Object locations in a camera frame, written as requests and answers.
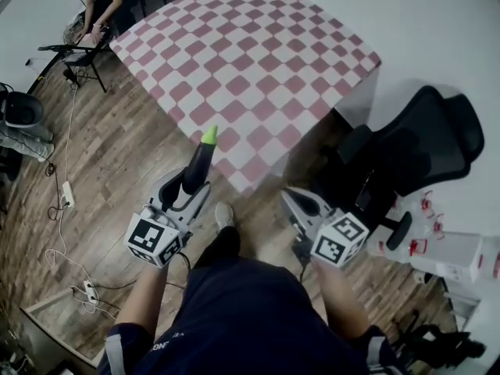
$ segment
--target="sleeve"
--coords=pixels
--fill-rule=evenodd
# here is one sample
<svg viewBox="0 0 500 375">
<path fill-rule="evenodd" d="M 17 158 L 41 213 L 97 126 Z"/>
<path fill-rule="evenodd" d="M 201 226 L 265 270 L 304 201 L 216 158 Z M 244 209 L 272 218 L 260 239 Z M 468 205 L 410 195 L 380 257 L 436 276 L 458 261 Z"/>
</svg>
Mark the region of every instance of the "sleeve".
<svg viewBox="0 0 500 375">
<path fill-rule="evenodd" d="M 123 351 L 123 367 L 125 373 L 131 373 L 136 364 L 144 357 L 153 346 L 153 337 L 136 323 L 119 323 L 112 327 L 107 336 L 119 334 Z M 104 353 L 97 367 L 98 375 L 110 375 L 108 356 Z"/>
<path fill-rule="evenodd" d="M 363 336 L 350 341 L 350 344 L 364 354 L 370 373 L 408 374 L 380 328 L 371 326 Z"/>
</svg>

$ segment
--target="sneaker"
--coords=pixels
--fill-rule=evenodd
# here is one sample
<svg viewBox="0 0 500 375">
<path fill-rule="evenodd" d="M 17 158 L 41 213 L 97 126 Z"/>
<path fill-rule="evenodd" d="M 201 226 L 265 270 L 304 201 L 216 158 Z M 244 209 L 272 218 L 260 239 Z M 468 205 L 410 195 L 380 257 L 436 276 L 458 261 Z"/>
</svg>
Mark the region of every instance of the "sneaker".
<svg viewBox="0 0 500 375">
<path fill-rule="evenodd" d="M 54 145 L 51 143 L 48 145 L 48 155 L 46 157 L 38 157 L 38 162 L 40 163 L 44 163 L 45 161 L 48 160 L 48 157 L 50 157 L 52 155 L 52 153 L 54 152 L 55 150 L 55 147 Z"/>
<path fill-rule="evenodd" d="M 234 214 L 231 206 L 225 202 L 220 202 L 216 207 L 216 222 L 219 230 L 225 227 L 234 226 Z"/>
</svg>

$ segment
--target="table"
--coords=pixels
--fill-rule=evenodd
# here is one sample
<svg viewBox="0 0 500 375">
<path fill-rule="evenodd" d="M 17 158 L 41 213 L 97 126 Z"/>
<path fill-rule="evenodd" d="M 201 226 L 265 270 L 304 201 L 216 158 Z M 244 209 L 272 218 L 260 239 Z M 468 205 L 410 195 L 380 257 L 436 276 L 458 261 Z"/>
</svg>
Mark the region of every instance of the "table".
<svg viewBox="0 0 500 375">
<path fill-rule="evenodd" d="M 308 0 L 176 0 L 111 49 L 193 142 L 219 126 L 212 163 L 245 194 L 380 65 Z"/>
</svg>

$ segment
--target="green tip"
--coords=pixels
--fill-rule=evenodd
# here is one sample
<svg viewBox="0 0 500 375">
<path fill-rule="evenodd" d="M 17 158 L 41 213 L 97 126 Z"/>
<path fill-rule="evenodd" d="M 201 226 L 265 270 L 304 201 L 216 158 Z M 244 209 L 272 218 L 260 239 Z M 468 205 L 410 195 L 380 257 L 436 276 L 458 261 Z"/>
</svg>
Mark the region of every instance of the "green tip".
<svg viewBox="0 0 500 375">
<path fill-rule="evenodd" d="M 213 125 L 210 129 L 202 136 L 202 143 L 206 145 L 216 145 L 217 144 L 217 125 Z"/>
</svg>

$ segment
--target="dark blue shirt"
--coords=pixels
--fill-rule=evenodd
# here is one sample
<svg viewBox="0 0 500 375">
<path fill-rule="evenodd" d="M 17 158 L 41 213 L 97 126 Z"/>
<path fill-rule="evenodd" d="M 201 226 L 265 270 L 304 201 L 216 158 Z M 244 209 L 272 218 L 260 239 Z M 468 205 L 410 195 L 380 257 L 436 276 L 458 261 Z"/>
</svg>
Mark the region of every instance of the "dark blue shirt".
<svg viewBox="0 0 500 375">
<path fill-rule="evenodd" d="M 288 270 L 254 260 L 191 271 L 177 318 L 156 343 L 132 323 L 112 327 L 113 334 L 121 336 L 126 373 L 361 374 L 370 373 L 367 359 L 377 373 L 398 371 L 378 328 L 342 341 Z M 98 373 L 110 373 L 106 355 Z"/>
</svg>

